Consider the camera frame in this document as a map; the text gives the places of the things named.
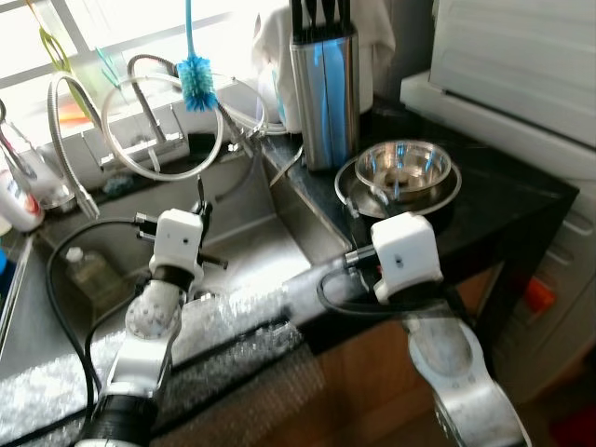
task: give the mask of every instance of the window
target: window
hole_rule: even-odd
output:
[[[250,72],[251,3],[193,3],[196,50],[211,59],[213,71],[238,77]],[[119,78],[127,77],[129,58],[141,52],[171,61],[186,57],[183,0],[37,0],[34,9],[98,105],[113,86],[102,74],[96,48],[109,57]],[[47,86],[55,69],[38,28],[23,0],[0,0],[0,98],[9,118],[35,144],[42,144],[49,141]],[[139,73],[146,69],[144,62],[138,64]],[[60,94],[61,104],[73,101],[65,83]]]

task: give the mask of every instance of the black cable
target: black cable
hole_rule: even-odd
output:
[[[381,319],[381,318],[390,318],[390,317],[398,317],[400,315],[406,317],[411,315],[413,312],[424,312],[428,316],[431,316],[432,313],[437,313],[437,316],[444,315],[444,311],[438,310],[425,310],[424,307],[428,307],[430,305],[440,305],[444,304],[444,300],[441,299],[425,299],[425,298],[415,298],[415,299],[400,299],[399,304],[392,304],[392,305],[366,305],[366,304],[356,304],[356,303],[349,303],[345,305],[335,305],[332,303],[327,296],[325,295],[325,285],[333,278],[338,278],[340,276],[349,274],[349,270],[345,268],[337,268],[332,270],[331,272],[324,275],[317,285],[317,297],[320,303],[325,307],[327,310],[335,312],[337,314],[341,314],[351,318],[372,318],[372,319]]]
[[[46,290],[47,290],[47,298],[49,299],[49,303],[52,306],[52,310],[58,319],[68,341],[71,342],[73,346],[74,352],[78,356],[78,359],[81,362],[83,367],[83,373],[85,374],[85,385],[87,387],[87,406],[85,408],[85,425],[90,420],[91,415],[93,414],[93,404],[94,404],[94,393],[93,393],[93,381],[96,383],[100,383],[95,370],[93,369],[93,365],[85,357],[85,352],[83,351],[83,347],[78,343],[76,339],[75,332],[70,327],[66,317],[62,313],[60,305],[58,304],[58,300],[56,299],[56,288],[54,286],[54,279],[52,277],[53,266],[56,262],[56,258],[60,254],[60,252],[66,247],[66,245],[70,244],[75,238],[81,236],[82,234],[86,233],[89,230],[97,228],[99,226],[104,225],[111,225],[111,224],[128,224],[128,225],[135,225],[135,221],[133,219],[123,219],[123,218],[116,218],[116,219],[104,219],[97,222],[88,223],[87,225],[82,226],[78,230],[74,231],[70,236],[67,236],[64,240],[62,240],[56,249],[52,252],[47,260],[46,264]]]
[[[95,335],[95,331],[97,331],[98,328],[103,323],[105,323],[108,319],[110,319],[115,314],[117,314],[122,309],[124,309],[127,305],[132,303],[132,300],[134,300],[136,297],[137,297],[137,294],[133,293],[129,298],[124,300],[122,303],[118,303],[117,305],[112,307],[109,311],[107,311],[105,314],[103,314],[101,317],[99,317],[97,319],[97,321],[93,324],[93,326],[91,326],[91,329],[89,330],[87,336],[85,337],[85,359],[87,359],[87,361],[91,365],[91,368],[93,369],[96,376],[97,376],[97,372],[95,371],[95,367],[93,366],[93,358],[91,357],[91,342],[93,342],[93,335]],[[101,384],[99,384],[98,386],[96,384],[96,387],[98,388],[98,392],[102,389]]]

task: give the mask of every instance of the sink basin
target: sink basin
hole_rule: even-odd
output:
[[[214,205],[203,251],[229,263],[227,270],[205,266],[204,292],[226,294],[251,283],[280,284],[349,249],[348,242],[287,179],[269,189],[268,179],[275,170],[266,158],[256,162],[252,176],[241,188],[215,201],[214,197],[223,195],[242,177],[250,163],[245,156],[239,156],[212,166],[202,175],[207,200]],[[106,202],[100,210],[102,218],[133,217],[137,211],[158,216],[171,208],[189,210],[196,200],[194,180],[157,183]],[[17,301],[0,357],[0,380],[72,353],[47,302],[44,268],[52,248],[87,222],[81,213],[54,219],[28,241],[29,256],[17,285]],[[123,300],[153,253],[150,242],[137,239],[136,230],[123,225],[93,230],[73,246],[100,252],[126,279]],[[55,268],[58,299],[75,333],[83,340],[92,324],[91,309],[64,275],[65,266],[60,260]],[[102,328],[103,333],[122,328],[123,321],[122,316],[115,316]]]

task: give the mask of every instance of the white cloth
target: white cloth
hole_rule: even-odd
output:
[[[373,69],[391,60],[395,36],[384,0],[350,0],[352,22],[359,38],[360,111],[373,106]],[[324,22],[318,1],[317,23]],[[288,132],[301,130],[296,88],[291,68],[291,10],[288,0],[264,0],[259,10],[257,33],[252,43],[252,58],[260,70],[270,65],[281,101],[279,114]]]

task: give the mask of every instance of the metal bowl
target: metal bowl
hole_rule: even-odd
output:
[[[382,142],[359,156],[356,176],[377,199],[410,202],[432,194],[451,166],[447,153],[436,144]]]

